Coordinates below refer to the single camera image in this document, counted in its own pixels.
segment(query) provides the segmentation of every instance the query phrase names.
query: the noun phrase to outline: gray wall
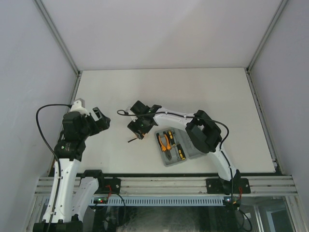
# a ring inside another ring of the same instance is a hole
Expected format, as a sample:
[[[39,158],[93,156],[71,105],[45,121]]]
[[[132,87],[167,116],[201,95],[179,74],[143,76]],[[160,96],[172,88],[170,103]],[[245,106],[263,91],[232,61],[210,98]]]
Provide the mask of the gray wall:
[[[309,216],[309,2],[290,0],[252,72],[270,132]]]
[[[0,231],[22,231],[51,153],[35,123],[47,103],[68,103],[75,76],[30,0],[0,1]],[[64,107],[42,112],[54,146]]]

